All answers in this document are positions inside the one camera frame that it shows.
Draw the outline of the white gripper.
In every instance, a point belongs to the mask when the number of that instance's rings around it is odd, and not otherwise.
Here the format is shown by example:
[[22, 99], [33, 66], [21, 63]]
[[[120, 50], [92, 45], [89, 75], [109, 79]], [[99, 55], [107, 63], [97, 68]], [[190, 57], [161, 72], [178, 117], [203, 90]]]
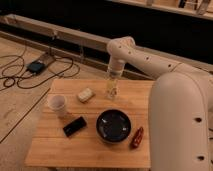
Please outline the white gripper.
[[118, 92], [117, 79], [119, 79], [122, 76], [123, 71], [108, 67], [107, 73], [108, 73], [109, 79], [107, 80], [106, 93], [107, 93], [107, 97], [113, 100], [116, 97]]

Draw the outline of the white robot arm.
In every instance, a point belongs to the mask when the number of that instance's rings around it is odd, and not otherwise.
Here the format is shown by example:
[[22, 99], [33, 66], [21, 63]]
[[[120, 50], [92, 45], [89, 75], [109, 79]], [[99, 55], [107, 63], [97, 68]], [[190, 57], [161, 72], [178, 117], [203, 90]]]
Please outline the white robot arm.
[[155, 79], [148, 100], [151, 171], [211, 171], [213, 75], [139, 50], [131, 37], [110, 40], [107, 52], [111, 77], [129, 63]]

